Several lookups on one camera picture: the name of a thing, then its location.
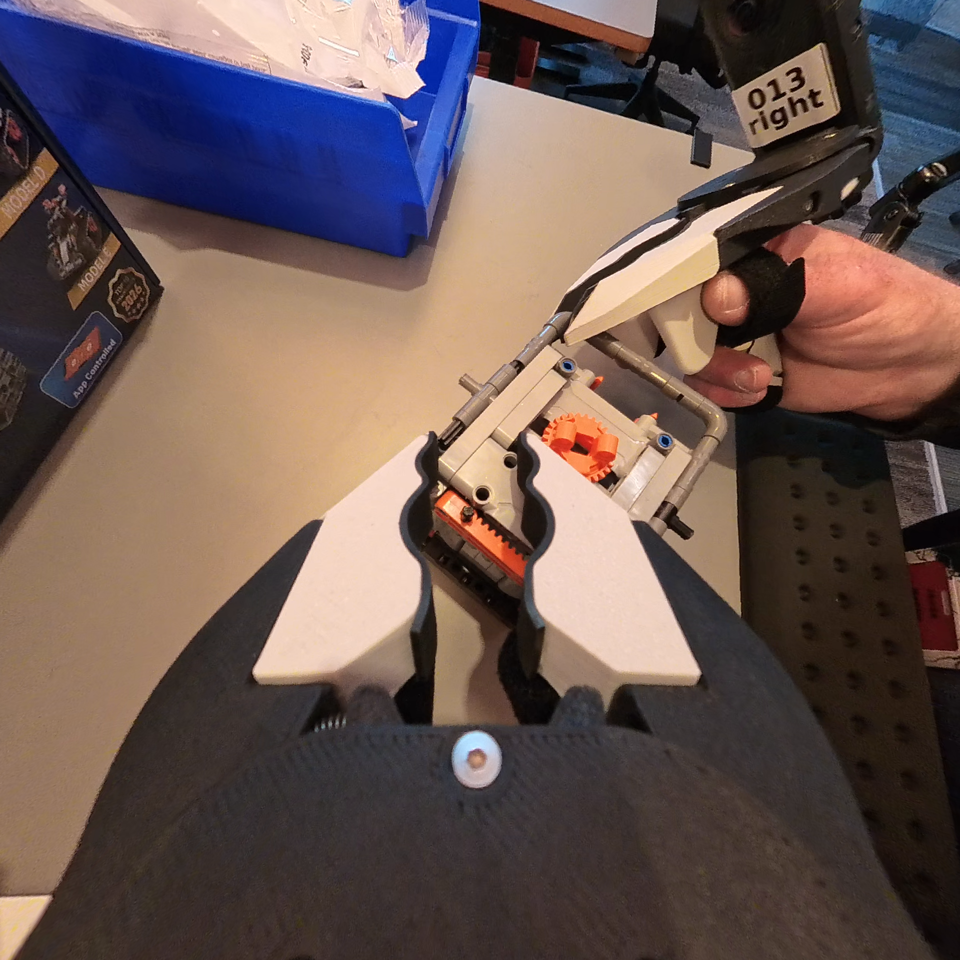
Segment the wooden edged table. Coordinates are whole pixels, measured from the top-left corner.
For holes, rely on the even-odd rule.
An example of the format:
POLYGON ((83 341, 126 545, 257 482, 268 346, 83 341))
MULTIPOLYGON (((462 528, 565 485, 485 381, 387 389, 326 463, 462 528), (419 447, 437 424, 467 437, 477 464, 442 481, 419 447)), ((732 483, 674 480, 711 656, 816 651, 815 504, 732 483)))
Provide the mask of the wooden edged table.
POLYGON ((635 54, 647 52, 658 8, 657 1, 484 1, 482 5, 635 54))

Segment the red and white packaging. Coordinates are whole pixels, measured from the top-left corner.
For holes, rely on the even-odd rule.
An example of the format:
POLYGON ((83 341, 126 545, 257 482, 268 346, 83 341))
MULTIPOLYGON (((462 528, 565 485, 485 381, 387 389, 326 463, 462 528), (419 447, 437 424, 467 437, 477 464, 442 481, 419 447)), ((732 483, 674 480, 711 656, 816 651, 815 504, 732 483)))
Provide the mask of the red and white packaging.
POLYGON ((905 554, 925 665, 959 669, 959 574, 933 549, 905 554))

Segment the blue plastic bin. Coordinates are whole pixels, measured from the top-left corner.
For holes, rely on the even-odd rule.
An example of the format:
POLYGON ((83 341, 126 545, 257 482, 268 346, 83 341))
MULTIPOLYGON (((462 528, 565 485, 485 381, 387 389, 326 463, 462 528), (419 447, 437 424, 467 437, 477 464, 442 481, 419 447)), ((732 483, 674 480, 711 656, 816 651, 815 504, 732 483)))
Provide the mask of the blue plastic bin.
POLYGON ((428 2, 425 88, 399 107, 35 16, 1 59, 95 186, 404 257, 461 134, 477 2, 428 2))

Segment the black office chair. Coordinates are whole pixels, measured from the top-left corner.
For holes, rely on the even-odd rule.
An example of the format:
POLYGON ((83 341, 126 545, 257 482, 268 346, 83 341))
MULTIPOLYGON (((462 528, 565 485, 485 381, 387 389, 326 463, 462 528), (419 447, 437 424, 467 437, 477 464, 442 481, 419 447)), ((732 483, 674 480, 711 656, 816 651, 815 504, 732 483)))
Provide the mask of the black office chair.
POLYGON ((958 150, 919 166, 870 207, 861 241, 886 253, 898 252, 923 220, 921 205, 958 178, 958 150))

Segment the dark blue robot kit box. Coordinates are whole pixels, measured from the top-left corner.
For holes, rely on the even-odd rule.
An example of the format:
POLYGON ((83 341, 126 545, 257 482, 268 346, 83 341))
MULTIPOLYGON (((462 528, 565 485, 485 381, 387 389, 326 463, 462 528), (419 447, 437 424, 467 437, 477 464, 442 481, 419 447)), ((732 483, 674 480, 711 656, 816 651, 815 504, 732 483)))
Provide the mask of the dark blue robot kit box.
POLYGON ((162 285, 5 68, 1 89, 4 518, 162 285))

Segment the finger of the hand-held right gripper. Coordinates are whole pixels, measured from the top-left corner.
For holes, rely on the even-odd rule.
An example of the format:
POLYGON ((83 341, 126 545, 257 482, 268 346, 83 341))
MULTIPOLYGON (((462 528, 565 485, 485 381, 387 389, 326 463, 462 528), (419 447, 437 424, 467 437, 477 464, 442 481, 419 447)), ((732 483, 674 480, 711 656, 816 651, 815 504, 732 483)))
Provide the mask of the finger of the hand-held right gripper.
MULTIPOLYGON (((753 238, 751 234, 763 229, 764 216, 776 208, 784 194, 784 186, 749 187, 744 194, 736 198, 728 196, 723 199, 717 193, 709 198, 706 207, 698 211, 676 209, 645 224, 605 252, 571 285, 552 318, 553 329, 567 332, 572 319, 600 281, 683 232, 714 233, 719 256, 716 276, 762 245, 762 239, 753 238)), ((701 318, 698 312, 697 289, 700 285, 618 324, 615 328, 638 320, 643 330, 712 332, 710 323, 701 318)))
POLYGON ((563 336, 577 344, 664 304, 719 270, 713 231, 684 231, 600 280, 563 336))

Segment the grey brick robot model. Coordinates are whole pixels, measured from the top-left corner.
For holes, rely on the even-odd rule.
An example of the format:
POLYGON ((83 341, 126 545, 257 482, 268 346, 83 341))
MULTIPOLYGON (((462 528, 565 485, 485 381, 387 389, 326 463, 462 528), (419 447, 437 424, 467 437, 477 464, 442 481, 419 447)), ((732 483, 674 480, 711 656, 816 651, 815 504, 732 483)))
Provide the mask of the grey brick robot model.
POLYGON ((633 521, 649 521, 690 465, 657 413, 622 414, 599 395, 602 381, 546 346, 439 455, 425 554, 510 627, 534 549, 522 532, 526 431, 633 521))

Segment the person's right hand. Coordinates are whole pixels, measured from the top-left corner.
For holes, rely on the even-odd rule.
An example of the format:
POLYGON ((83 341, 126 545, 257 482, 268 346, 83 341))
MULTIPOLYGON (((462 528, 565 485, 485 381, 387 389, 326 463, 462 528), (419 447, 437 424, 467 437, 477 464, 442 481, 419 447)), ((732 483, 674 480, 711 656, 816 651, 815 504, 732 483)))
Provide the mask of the person's right hand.
POLYGON ((767 243, 803 260, 805 296, 779 335, 780 406, 884 422, 916 416, 958 385, 959 291, 894 255, 801 224, 767 243))

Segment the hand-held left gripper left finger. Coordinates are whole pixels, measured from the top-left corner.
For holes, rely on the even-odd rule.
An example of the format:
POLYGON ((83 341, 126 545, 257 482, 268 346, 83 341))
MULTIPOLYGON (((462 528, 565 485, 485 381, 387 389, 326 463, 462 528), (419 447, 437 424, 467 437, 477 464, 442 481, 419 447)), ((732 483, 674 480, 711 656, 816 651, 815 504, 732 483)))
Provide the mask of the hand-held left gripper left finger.
POLYGON ((431 677, 436 621, 421 546, 436 470, 436 435, 423 434, 327 511, 253 666, 260 685, 394 695, 431 677))

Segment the crumpled clear plastic bags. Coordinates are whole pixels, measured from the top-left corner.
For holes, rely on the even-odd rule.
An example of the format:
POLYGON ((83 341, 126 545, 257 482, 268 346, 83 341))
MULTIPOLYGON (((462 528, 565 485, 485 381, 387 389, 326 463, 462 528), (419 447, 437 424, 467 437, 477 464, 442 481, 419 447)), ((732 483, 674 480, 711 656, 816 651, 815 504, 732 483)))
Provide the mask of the crumpled clear plastic bags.
POLYGON ((374 102, 424 86, 426 2, 200 1, 211 19, 196 37, 264 62, 271 75, 374 102))

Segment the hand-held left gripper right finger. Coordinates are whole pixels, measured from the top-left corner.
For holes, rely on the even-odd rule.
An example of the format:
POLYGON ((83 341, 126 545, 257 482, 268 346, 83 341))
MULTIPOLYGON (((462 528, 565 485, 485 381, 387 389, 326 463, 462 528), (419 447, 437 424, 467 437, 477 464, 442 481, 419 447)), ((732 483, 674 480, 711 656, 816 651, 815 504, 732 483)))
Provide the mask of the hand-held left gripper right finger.
POLYGON ((640 537, 651 530, 524 433, 522 527, 534 543, 517 639, 524 670, 559 695, 588 687, 693 687, 700 668, 640 537))

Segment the grey bent rod assembly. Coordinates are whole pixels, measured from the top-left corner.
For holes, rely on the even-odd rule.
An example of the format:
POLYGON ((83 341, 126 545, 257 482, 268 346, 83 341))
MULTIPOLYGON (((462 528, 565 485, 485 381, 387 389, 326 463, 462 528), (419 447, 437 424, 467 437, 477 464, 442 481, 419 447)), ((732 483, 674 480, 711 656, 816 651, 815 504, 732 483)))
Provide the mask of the grey bent rod assembly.
MULTIPOLYGON (((470 392, 470 399, 454 414, 450 425, 439 436, 439 455, 450 448, 466 428, 474 423, 479 415, 488 408, 492 400, 502 393, 544 348, 551 347, 561 357, 573 360, 560 352, 561 336, 565 332, 556 331, 553 328, 552 319, 554 316, 534 338, 524 345, 521 352, 513 360, 501 366, 485 383, 480 383, 467 375, 461 377, 460 383, 464 389, 470 392)), ((679 511, 687 503, 694 485, 704 473, 726 436, 726 415, 713 402, 706 400, 679 379, 667 374, 652 361, 643 358, 611 334, 601 334, 594 338, 592 343, 602 354, 606 354, 620 367, 637 375, 642 381, 653 387, 667 402, 675 403, 682 410, 692 414, 702 425, 701 437, 693 446, 687 446, 692 452, 689 466, 667 493, 666 498, 656 509, 654 515, 649 520, 644 521, 659 533, 669 530, 687 541, 692 537, 692 530, 680 520, 679 511)))

